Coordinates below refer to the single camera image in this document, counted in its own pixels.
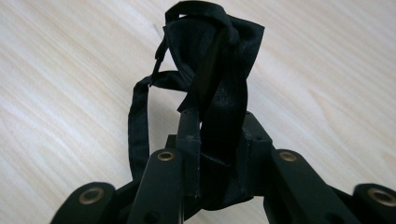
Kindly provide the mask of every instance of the black strap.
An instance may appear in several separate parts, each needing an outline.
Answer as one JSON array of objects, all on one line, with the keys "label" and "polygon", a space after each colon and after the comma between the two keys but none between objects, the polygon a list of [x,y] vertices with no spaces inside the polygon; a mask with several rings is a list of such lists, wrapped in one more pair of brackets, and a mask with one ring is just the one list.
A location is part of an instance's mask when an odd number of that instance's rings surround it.
[{"label": "black strap", "polygon": [[[178,111],[195,108],[202,122],[201,156],[197,158],[202,164],[202,195],[196,195],[201,196],[199,202],[188,202],[188,217],[201,208],[220,209],[246,200],[235,176],[235,151],[247,111],[246,78],[263,27],[228,16],[222,7],[205,2],[178,3],[165,18],[165,36],[153,73],[134,87],[128,119],[129,160],[133,178],[140,179],[149,159],[149,86],[186,91]],[[168,49],[178,71],[159,72]]]}]

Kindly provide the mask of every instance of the black drawstring pouch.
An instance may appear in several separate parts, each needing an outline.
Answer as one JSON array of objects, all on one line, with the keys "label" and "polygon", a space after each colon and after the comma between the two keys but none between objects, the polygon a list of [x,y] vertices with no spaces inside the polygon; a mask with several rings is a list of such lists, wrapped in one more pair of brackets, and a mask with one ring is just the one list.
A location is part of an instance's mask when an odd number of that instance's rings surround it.
[{"label": "black drawstring pouch", "polygon": [[[178,112],[196,110],[201,147],[196,170],[199,190],[184,203],[185,218],[200,209],[217,210],[251,199],[238,184],[235,151],[247,112],[248,74],[257,57],[264,27],[226,14],[218,5],[180,2],[165,13],[164,38],[151,76],[134,87],[128,118],[129,161],[134,180],[149,159],[149,87],[185,91]],[[178,71],[160,72],[170,50]]]}]

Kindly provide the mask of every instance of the wooden surface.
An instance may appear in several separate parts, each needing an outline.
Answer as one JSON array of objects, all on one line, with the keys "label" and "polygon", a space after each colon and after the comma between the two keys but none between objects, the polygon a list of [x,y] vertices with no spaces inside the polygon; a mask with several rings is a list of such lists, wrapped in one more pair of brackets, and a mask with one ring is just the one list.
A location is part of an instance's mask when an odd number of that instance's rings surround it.
[{"label": "wooden surface", "polygon": [[[0,223],[49,223],[74,189],[131,181],[133,87],[176,2],[0,0]],[[266,27],[248,110],[275,146],[347,193],[396,189],[394,1],[216,2]],[[151,148],[176,132],[183,97],[151,88]],[[265,222],[262,198],[187,221]]]}]

